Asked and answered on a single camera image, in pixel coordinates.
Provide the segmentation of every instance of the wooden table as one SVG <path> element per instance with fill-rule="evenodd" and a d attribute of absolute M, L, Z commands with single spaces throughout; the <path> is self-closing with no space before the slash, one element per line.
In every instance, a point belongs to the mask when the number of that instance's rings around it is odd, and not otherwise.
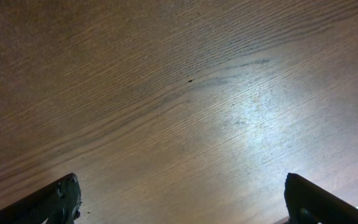
<path fill-rule="evenodd" d="M 0 1 L 0 209 L 69 172 L 79 224 L 358 205 L 358 0 Z"/>

